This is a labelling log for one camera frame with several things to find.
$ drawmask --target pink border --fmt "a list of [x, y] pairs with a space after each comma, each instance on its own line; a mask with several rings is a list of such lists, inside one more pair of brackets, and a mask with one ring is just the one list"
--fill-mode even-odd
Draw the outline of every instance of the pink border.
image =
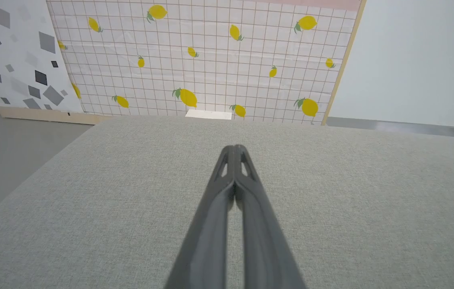
[[349, 11], [358, 11], [359, 5], [361, 4], [361, 0], [256, 0], [256, 2], [344, 9]]

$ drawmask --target lemon print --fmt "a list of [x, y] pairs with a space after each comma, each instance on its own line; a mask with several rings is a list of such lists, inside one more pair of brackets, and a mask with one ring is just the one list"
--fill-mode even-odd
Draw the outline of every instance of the lemon print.
[[245, 108], [244, 108], [243, 106], [239, 106], [239, 105], [237, 105], [237, 104], [234, 104], [234, 105], [232, 105], [232, 106], [229, 106], [229, 108], [230, 108], [231, 110], [234, 110], [234, 112], [235, 112], [238, 116], [240, 116], [240, 117], [245, 117], [245, 113], [247, 113], [247, 112], [245, 111]]
[[313, 29], [313, 27], [315, 27], [317, 25], [317, 20], [313, 17], [313, 16], [304, 16], [302, 17], [302, 19], [300, 19], [297, 24], [295, 25], [295, 28], [293, 28], [293, 30], [295, 31], [295, 33], [297, 31], [302, 31], [302, 30], [305, 30], [305, 31], [309, 31], [311, 29]]
[[272, 70], [270, 71], [270, 77], [274, 77], [277, 75], [277, 68], [275, 66], [272, 66]]
[[68, 47], [59, 40], [57, 41], [57, 44], [59, 45], [59, 49], [61, 49], [62, 51], [65, 51], [68, 49]]
[[327, 61], [325, 62], [325, 65], [326, 65], [328, 68], [334, 68], [334, 67], [336, 67], [336, 64], [334, 64], [334, 62], [333, 62], [332, 59], [330, 59], [330, 58], [327, 58]]
[[124, 99], [123, 97], [121, 97], [119, 95], [113, 96], [113, 100], [118, 102], [118, 104], [123, 106], [124, 108], [129, 107], [129, 102], [127, 101], [127, 99]]
[[191, 55], [191, 57], [197, 57], [198, 53], [196, 53], [193, 49], [193, 47], [188, 47], [188, 54]]
[[150, 20], [155, 21], [155, 19], [163, 19], [166, 16], [166, 13], [168, 13], [163, 6], [161, 5], [154, 5], [148, 9], [147, 13], [147, 20], [150, 22]]
[[102, 32], [102, 31], [104, 31], [104, 30], [102, 29], [102, 27], [100, 27], [100, 26], [98, 25], [98, 23], [97, 23], [97, 21], [96, 21], [95, 19], [93, 19], [93, 18], [90, 17], [88, 23], [90, 24], [90, 27], [91, 27], [91, 29], [93, 29], [93, 31], [96, 31], [96, 32]]
[[179, 88], [178, 90], [174, 90], [172, 92], [172, 95], [177, 97], [181, 97], [181, 101], [183, 104], [186, 104], [187, 106], [191, 106], [192, 108], [196, 108], [196, 96], [189, 90], [182, 90]]
[[298, 108], [302, 106], [302, 112], [307, 116], [315, 116], [318, 111], [318, 104], [309, 98], [297, 99], [294, 105]]
[[75, 93], [77, 94], [77, 98], [80, 99], [80, 90], [79, 88], [72, 83], [72, 86], [73, 86], [73, 90], [75, 90]]
[[235, 25], [231, 25], [230, 33], [231, 37], [234, 38], [234, 40], [236, 41], [241, 41], [243, 40], [243, 38], [245, 38], [239, 34], [239, 29]]
[[141, 68], [143, 66], [145, 66], [145, 60], [143, 59], [143, 57], [141, 56], [138, 56], [137, 57], [139, 60], [137, 61], [137, 65]]

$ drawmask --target lemon patterned backdrop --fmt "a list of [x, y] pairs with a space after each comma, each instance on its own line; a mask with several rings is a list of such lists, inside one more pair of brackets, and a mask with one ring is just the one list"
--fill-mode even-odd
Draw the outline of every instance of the lemon patterned backdrop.
[[87, 113], [320, 124], [357, 11], [241, 0], [49, 1]]

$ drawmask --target floor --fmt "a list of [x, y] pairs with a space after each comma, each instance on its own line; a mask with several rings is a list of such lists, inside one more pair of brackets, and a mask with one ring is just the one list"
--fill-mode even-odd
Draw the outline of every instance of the floor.
[[[330, 118], [329, 126], [454, 137], [454, 128]], [[85, 124], [0, 117], [0, 202], [45, 162], [91, 128]]]

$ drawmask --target whiteboard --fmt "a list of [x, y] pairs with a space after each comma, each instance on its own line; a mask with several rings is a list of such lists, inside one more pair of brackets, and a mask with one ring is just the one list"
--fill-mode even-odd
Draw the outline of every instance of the whiteboard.
[[454, 126], [454, 0], [367, 0], [329, 116]]

